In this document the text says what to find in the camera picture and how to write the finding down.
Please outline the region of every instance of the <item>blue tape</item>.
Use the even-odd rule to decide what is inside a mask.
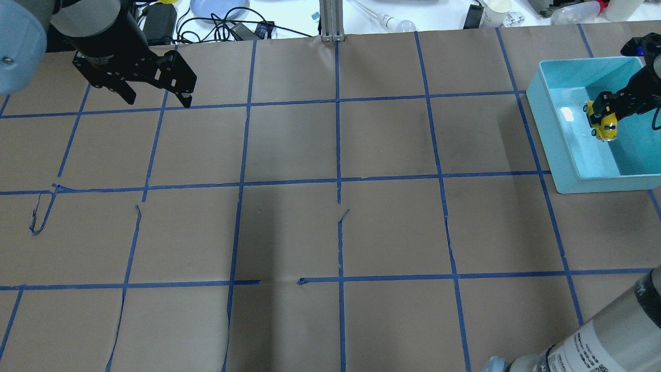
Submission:
[[[48,209],[46,209],[46,214],[44,215],[44,220],[42,221],[41,225],[39,228],[36,227],[36,221],[37,221],[37,210],[39,209],[39,204],[41,202],[41,196],[42,194],[39,194],[37,197],[37,203],[34,206],[34,209],[32,209],[32,218],[30,219],[30,235],[32,236],[37,236],[41,231],[44,230],[46,227],[46,223],[48,221],[48,217],[50,216],[50,211],[53,209],[53,204],[55,203],[55,197],[58,195],[58,190],[59,190],[59,185],[54,183],[53,184],[54,190],[52,193],[49,193],[51,195],[50,197],[50,202],[48,203]]]
[[[653,267],[636,267],[630,269],[591,269],[572,270],[572,275],[617,275],[617,274],[645,274]],[[414,275],[366,275],[343,277],[344,282],[349,281],[407,281],[407,280],[451,280],[458,277],[462,280],[470,279],[498,279],[498,278],[530,278],[530,277],[564,277],[564,271],[517,271],[511,273],[459,273],[454,274],[414,274]],[[336,283],[339,277],[304,277],[298,279],[298,285],[308,283]]]
[[[340,137],[340,42],[335,42],[335,167],[337,173],[337,203],[342,203],[342,162]]]
[[[48,113],[48,114],[21,114],[21,115],[3,115],[0,119],[18,119],[18,118],[48,118],[53,116],[75,116],[78,113]]]
[[[87,102],[87,95],[89,94],[90,87],[91,85],[88,83],[87,88],[85,89],[85,94],[83,95],[83,101],[81,102],[81,106],[78,109],[78,113],[76,114],[76,121],[73,123],[73,128],[71,129],[71,135],[69,136],[69,142],[67,143],[67,148],[64,150],[64,155],[62,156],[62,162],[59,165],[58,178],[62,176],[62,172],[64,171],[64,164],[67,162],[67,158],[69,157],[69,151],[71,150],[73,137],[76,135],[76,130],[78,129],[78,123],[81,120],[81,113],[83,112],[83,107],[85,107],[85,102]]]
[[[455,301],[457,303],[457,318],[459,321],[459,332],[461,333],[461,347],[463,349],[463,360],[467,372],[471,372],[471,359],[469,357],[468,350],[468,340],[466,337],[466,325],[463,316],[463,305],[461,303],[461,289],[459,288],[459,276],[457,275],[457,264],[454,260],[454,254],[452,252],[452,242],[450,240],[450,232],[447,225],[447,198],[446,198],[446,189],[443,181],[443,168],[441,167],[441,161],[438,156],[438,144],[436,142],[436,129],[434,127],[434,114],[432,112],[432,103],[429,95],[429,84],[427,81],[427,72],[424,67],[424,57],[422,55],[422,47],[420,45],[420,38],[418,32],[413,32],[415,37],[416,48],[418,49],[418,59],[420,60],[420,70],[422,72],[422,83],[424,84],[424,94],[427,101],[427,115],[429,117],[429,130],[432,137],[432,145],[434,147],[434,160],[436,161],[436,170],[438,172],[438,185],[441,193],[441,203],[443,204],[443,218],[446,229],[446,238],[447,238],[447,252],[450,258],[450,266],[452,268],[452,276],[455,287]]]
[[[542,174],[551,174],[550,171],[541,171]],[[478,173],[445,173],[443,178],[454,177],[500,177],[503,175],[537,175],[537,171],[511,171],[511,172],[478,172]],[[341,182],[361,182],[361,181],[402,181],[407,179],[436,179],[436,174],[418,174],[418,175],[378,175],[370,177],[342,177]],[[269,185],[299,185],[306,183],[336,183],[337,178],[316,178],[316,179],[285,179],[281,181],[251,181],[244,182],[244,186],[269,186]],[[240,182],[227,183],[193,183],[188,185],[156,185],[149,186],[151,190],[169,190],[169,189],[206,189],[210,187],[237,187]],[[72,189],[70,187],[58,185],[58,193],[130,193],[144,191],[145,187],[117,187],[108,189]],[[0,195],[36,195],[50,193],[49,190],[20,190],[20,191],[0,191]]]
[[[270,185],[298,185],[300,183],[335,183],[335,178],[318,178],[318,179],[289,179],[285,181],[252,181],[246,182],[246,186],[270,186]]]
[[[0,286],[0,291],[60,291],[64,289],[130,289],[130,288],[185,288],[226,287],[230,285],[259,285],[259,280],[175,281],[163,283],[101,283]]]
[[[97,111],[83,111],[82,115],[101,115],[101,114],[127,114],[127,113],[145,113],[160,111],[158,107],[152,107],[149,109],[120,109],[120,110],[97,110]]]
[[[654,269],[653,267],[635,267],[631,269],[592,269],[592,270],[572,270],[572,275],[613,275],[613,274],[646,274]]]
[[[165,107],[166,111],[176,111],[176,110],[200,110],[200,109],[225,109],[227,107],[246,107],[245,103],[223,103],[220,105],[198,105],[191,106],[189,108],[181,106]]]
[[[495,92],[475,92],[475,93],[441,93],[430,94],[431,98],[447,98],[447,97],[478,97],[482,95],[512,95],[516,91],[495,91]]]
[[[58,193],[61,194],[80,194],[80,193],[130,193],[143,191],[144,187],[119,187],[115,189],[72,189],[70,187],[58,185]]]
[[[0,195],[37,195],[48,194],[48,190],[0,191]]]
[[[503,175],[538,175],[538,171],[505,171],[505,172],[476,172],[476,173],[444,173],[443,178],[459,177],[499,177]]]
[[[594,58],[594,54],[592,53],[592,48],[590,47],[590,43],[588,43],[588,38],[585,37],[583,26],[581,24],[577,24],[577,27],[578,27],[578,31],[580,32],[580,37],[583,39],[583,44],[585,44],[585,48],[588,50],[588,54],[590,55],[590,58]]]
[[[402,181],[406,179],[437,179],[436,174],[419,175],[379,175],[373,177],[345,177],[342,182],[361,182],[361,181]]]
[[[2,338],[2,344],[0,344],[0,360],[2,360],[2,355],[5,353],[5,347],[7,347],[7,340],[9,339],[9,333],[11,332],[11,327],[14,325],[14,319],[16,318],[16,312],[19,310],[20,298],[23,296],[23,290],[19,289],[19,293],[16,295],[16,301],[14,301],[14,308],[11,311],[9,317],[9,323],[7,324],[7,329],[5,330],[5,335]]]
[[[652,204],[654,205],[654,209],[656,209],[656,215],[659,217],[659,220],[661,220],[661,208],[659,208],[659,203],[656,200],[656,195],[654,194],[653,190],[648,190],[647,192],[650,194],[650,199],[652,199]]]
[[[333,103],[334,99],[310,99],[305,101],[282,101],[282,102],[255,102],[251,106],[286,106],[286,105],[314,105],[319,103]]]
[[[246,124],[243,130],[243,152],[241,154],[241,176],[239,178],[239,200],[237,201],[237,217],[234,225],[234,241],[232,243],[232,264],[229,270],[230,281],[234,281],[237,274],[237,256],[239,254],[239,231],[241,225],[241,209],[243,206],[243,188],[246,175],[246,159],[248,154],[248,135],[250,132],[250,113],[253,103],[254,61],[257,52],[257,41],[253,41],[253,53],[250,62],[250,79],[248,82],[248,98],[246,103]],[[225,358],[222,372],[227,370],[227,354],[229,353],[229,331],[232,319],[232,303],[234,299],[234,285],[230,284],[227,290],[227,343],[225,344]]]
[[[518,91],[516,86],[516,80],[514,79],[514,74],[512,72],[512,66],[510,65],[510,60],[507,57],[507,50],[505,50],[505,44],[500,34],[500,30],[496,28],[496,35],[498,37],[498,43],[500,44],[500,51],[502,52],[503,58],[505,59],[505,66],[507,67],[507,72],[510,76],[510,81],[512,82],[512,87],[514,91]],[[572,274],[569,269],[569,262],[564,252],[563,240],[560,235],[560,229],[558,228],[558,223],[555,218],[555,213],[553,212],[553,205],[551,204],[551,197],[549,196],[549,190],[546,186],[546,181],[544,180],[544,173],[541,170],[541,165],[539,163],[539,157],[537,156],[537,150],[535,149],[535,142],[533,141],[532,134],[530,132],[530,127],[528,121],[525,117],[525,111],[523,103],[521,102],[521,97],[516,95],[516,102],[519,106],[519,114],[524,123],[525,135],[528,139],[528,144],[530,145],[530,150],[533,154],[533,159],[535,160],[535,167],[537,168],[537,173],[539,174],[539,182],[541,184],[542,191],[544,192],[544,199],[546,201],[547,208],[549,210],[549,217],[551,218],[551,224],[553,225],[553,233],[555,234],[555,240],[558,245],[558,251],[560,253],[560,259],[563,262],[564,272],[567,278],[567,285],[569,286],[569,292],[572,297],[572,302],[574,305],[574,311],[576,312],[576,319],[579,325],[583,325],[583,314],[580,310],[580,305],[578,304],[578,296],[576,295],[576,289],[574,288],[574,279],[572,279]]]
[[[5,97],[5,100],[2,103],[2,107],[0,107],[0,116],[2,116],[2,114],[5,112],[5,108],[7,107],[7,103],[9,102],[9,97],[11,97],[11,95],[7,95]]]
[[[425,98],[424,95],[395,95],[386,97],[353,97],[353,98],[339,98],[340,102],[366,102],[366,101],[395,101],[400,99],[421,99]]]
[[[210,187],[236,187],[238,182],[227,183],[196,183],[192,185],[159,185],[149,186],[149,190],[172,190],[172,189],[208,189]]]
[[[156,126],[156,134],[154,134],[154,144],[151,147],[151,155],[149,156],[149,165],[147,166],[147,177],[145,177],[145,187],[142,192],[142,202],[147,201],[147,192],[149,191],[149,178],[151,178],[151,170],[154,166],[154,158],[156,157],[156,147],[159,145],[159,137],[161,135],[161,125],[163,124],[163,115],[165,114],[165,105],[167,104],[167,93],[163,94],[163,102],[161,103],[161,112],[159,113],[159,123]]]
[[[346,372],[346,329],[344,327],[344,235],[342,233],[342,224],[344,218],[349,214],[350,209],[342,215],[337,222],[337,260],[338,260],[338,284],[340,296],[340,370]]]

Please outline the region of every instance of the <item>black cable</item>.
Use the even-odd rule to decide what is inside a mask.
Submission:
[[[240,21],[240,22],[242,22],[242,23],[259,23],[259,21]],[[282,30],[290,31],[290,32],[293,32],[293,33],[295,33],[295,34],[299,34],[299,35],[307,36],[307,37],[309,37],[309,38],[313,37],[312,35],[308,35],[308,34],[306,34],[306,33],[304,33],[304,32],[300,32],[300,31],[292,30],[292,29],[290,29],[290,28],[286,28],[286,27],[278,26],[278,25],[276,25],[276,24],[272,24],[271,26],[273,26],[273,27],[275,27],[275,28],[280,28],[280,29],[282,29]]]
[[[652,130],[661,129],[661,126],[656,126],[656,117],[659,116],[659,110],[661,110],[661,106],[657,107],[656,112],[654,113],[654,118],[652,119]]]
[[[248,10],[248,11],[256,14],[258,17],[260,17],[262,19],[262,21],[232,21],[232,20],[227,20],[228,16],[233,11],[236,11],[236,10],[239,10],[239,9],[245,9],[245,10]],[[254,9],[250,9],[248,7],[234,7],[234,8],[231,8],[230,10],[228,10],[226,12],[225,18],[220,18],[217,14],[212,13],[210,15],[210,17],[191,17],[191,18],[186,19],[185,21],[180,23],[181,19],[183,19],[188,14],[189,11],[190,11],[190,8],[188,9],[188,11],[185,14],[183,14],[179,18],[179,21],[177,21],[177,24],[176,24],[176,27],[175,27],[176,28],[176,39],[173,39],[173,41],[175,41],[175,42],[181,42],[181,43],[184,43],[184,44],[197,44],[197,43],[203,43],[203,42],[225,42],[225,41],[229,41],[229,37],[231,36],[231,32],[229,31],[228,23],[237,24],[237,23],[261,23],[261,22],[266,22],[266,19],[259,12],[255,11]],[[193,31],[187,30],[187,31],[182,32],[182,29],[184,28],[186,23],[188,23],[190,21],[195,21],[195,20],[212,21],[214,23],[214,27],[203,38],[200,38],[200,35],[197,34],[196,32],[193,32]],[[296,34],[299,34],[299,35],[302,35],[302,36],[312,37],[312,35],[308,35],[308,34],[305,34],[304,32],[300,32],[300,31],[292,30],[291,28],[282,27],[282,26],[278,26],[278,25],[272,25],[272,26],[275,27],[275,28],[280,28],[282,30],[290,31],[290,32],[293,32],[293,33],[296,33]],[[188,39],[186,37],[187,34],[193,34],[197,38],[197,41]],[[211,36],[211,34],[214,34],[214,39],[207,40],[207,38],[209,38]]]
[[[188,10],[181,17],[179,17],[179,19],[176,20],[175,30],[179,29],[179,24],[181,23],[181,20],[189,13],[190,13],[190,7],[188,7]]]

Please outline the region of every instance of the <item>table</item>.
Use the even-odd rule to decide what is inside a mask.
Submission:
[[[474,0],[362,0],[362,3],[375,12],[384,12],[400,19],[408,19],[415,23],[418,31],[457,30],[463,27],[466,12]],[[190,0],[180,0],[175,4],[178,14],[182,15],[188,9]],[[258,11],[268,21],[276,25],[292,28],[310,35],[317,34],[318,24],[311,15],[319,11],[316,0],[252,0],[249,7]],[[548,26],[550,19],[544,19],[535,13],[527,0],[512,0],[512,11],[521,12],[525,21],[521,26]],[[259,21],[255,14],[245,15],[247,21]],[[630,21],[661,20],[661,4],[643,3],[629,19]],[[588,23],[607,23],[603,16],[598,16]],[[206,35],[211,26],[202,21],[191,21],[184,30],[192,30]],[[377,34],[386,33],[376,20],[369,18],[355,2],[344,2],[344,31],[346,34]],[[280,30],[276,38],[295,38],[300,35]]]

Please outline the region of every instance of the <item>yellow toy car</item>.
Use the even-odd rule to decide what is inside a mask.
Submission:
[[[617,138],[617,117],[615,113],[608,114],[601,119],[594,117],[594,109],[592,107],[594,101],[588,101],[583,106],[583,111],[588,115],[588,122],[592,128],[592,136],[602,141],[612,141]]]

